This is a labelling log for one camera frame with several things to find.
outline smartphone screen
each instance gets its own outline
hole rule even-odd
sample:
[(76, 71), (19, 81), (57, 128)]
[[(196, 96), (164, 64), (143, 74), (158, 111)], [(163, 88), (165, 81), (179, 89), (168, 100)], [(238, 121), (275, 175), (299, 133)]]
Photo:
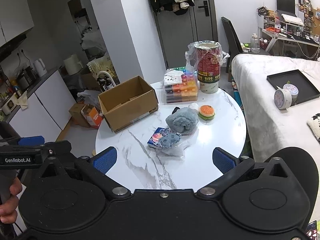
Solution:
[(317, 240), (317, 221), (313, 221), (307, 226), (306, 234), (311, 240)]

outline door handle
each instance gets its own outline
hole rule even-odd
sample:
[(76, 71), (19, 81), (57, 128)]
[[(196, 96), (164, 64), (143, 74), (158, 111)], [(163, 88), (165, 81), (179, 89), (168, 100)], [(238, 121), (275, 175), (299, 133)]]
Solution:
[(208, 1), (203, 1), (203, 6), (198, 6), (198, 8), (204, 8), (205, 15), (210, 16)]

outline gray countertop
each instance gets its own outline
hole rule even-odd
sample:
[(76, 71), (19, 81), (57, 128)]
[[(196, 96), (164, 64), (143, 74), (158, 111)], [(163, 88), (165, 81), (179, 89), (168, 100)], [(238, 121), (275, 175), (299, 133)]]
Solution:
[[(29, 98), (53, 73), (58, 70), (58, 67), (50, 69), (45, 75), (40, 77), (28, 90), (27, 98)], [(14, 115), (18, 112), (21, 106), (16, 106), (15, 109), (2, 120), (2, 122), (9, 123)]]

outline finger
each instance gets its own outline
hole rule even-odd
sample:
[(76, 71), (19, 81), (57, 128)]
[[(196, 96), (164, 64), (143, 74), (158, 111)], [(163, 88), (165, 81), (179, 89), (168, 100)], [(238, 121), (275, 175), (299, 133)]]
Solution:
[(15, 210), (12, 214), (7, 216), (1, 216), (1, 222), (4, 224), (13, 224), (17, 220), (18, 213)]
[(0, 216), (10, 215), (18, 206), (19, 199), (16, 196), (11, 196), (6, 203), (0, 206)]
[(12, 195), (16, 196), (22, 191), (22, 184), (20, 180), (16, 177), (10, 186), (10, 192)]

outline door frame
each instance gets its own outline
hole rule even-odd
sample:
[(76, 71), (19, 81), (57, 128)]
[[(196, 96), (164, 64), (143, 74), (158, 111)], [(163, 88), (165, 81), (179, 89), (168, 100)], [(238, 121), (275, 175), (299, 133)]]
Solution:
[[(208, 0), (208, 4), (209, 4), (209, 10), (210, 10), (210, 17), (211, 17), (211, 27), (212, 27), (213, 41), (218, 41), (217, 16), (216, 16), (216, 8), (215, 8), (215, 5), (214, 5), (214, 0)], [(159, 22), (158, 22), (158, 18), (157, 18), (157, 13), (154, 12), (153, 16), (154, 16), (154, 19), (155, 19), (157, 32), (158, 32), (158, 35), (159, 35), (159, 41), (160, 41), (160, 45), (161, 45), (161, 49), (162, 49), (162, 54), (163, 54), (165, 66), (168, 69), (169, 67), (168, 67), (168, 62), (167, 62), (167, 56), (166, 56), (165, 51), (164, 51), (164, 44), (163, 44), (162, 35), (161, 35), (161, 31), (160, 31), (160, 26), (159, 26)]]

